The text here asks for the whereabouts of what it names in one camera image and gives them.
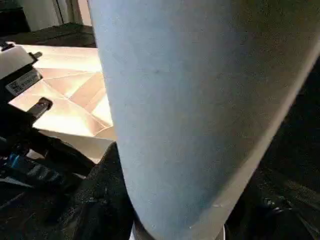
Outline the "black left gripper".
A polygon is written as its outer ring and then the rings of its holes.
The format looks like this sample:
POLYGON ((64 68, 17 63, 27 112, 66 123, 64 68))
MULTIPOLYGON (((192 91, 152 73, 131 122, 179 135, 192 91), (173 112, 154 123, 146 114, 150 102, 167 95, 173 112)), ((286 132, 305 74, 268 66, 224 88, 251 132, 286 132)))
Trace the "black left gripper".
POLYGON ((76 188, 88 176, 88 158, 34 127, 53 106, 42 97, 28 111, 0 105, 0 180, 48 191, 76 188))

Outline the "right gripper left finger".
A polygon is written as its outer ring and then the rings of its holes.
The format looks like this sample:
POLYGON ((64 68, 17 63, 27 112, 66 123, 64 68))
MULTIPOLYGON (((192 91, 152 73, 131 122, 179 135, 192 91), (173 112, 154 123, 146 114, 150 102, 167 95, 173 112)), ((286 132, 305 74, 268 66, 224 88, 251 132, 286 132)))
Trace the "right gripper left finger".
POLYGON ((65 240, 128 240, 134 220, 118 146, 111 143, 62 217, 65 240))

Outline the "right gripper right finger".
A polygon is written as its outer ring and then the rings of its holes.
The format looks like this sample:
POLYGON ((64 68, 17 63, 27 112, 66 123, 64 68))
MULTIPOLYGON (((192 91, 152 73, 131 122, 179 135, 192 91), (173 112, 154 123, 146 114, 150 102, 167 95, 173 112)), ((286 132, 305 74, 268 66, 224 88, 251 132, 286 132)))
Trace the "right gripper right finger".
POLYGON ((258 167, 227 219, 229 240, 318 240, 320 194, 258 167))

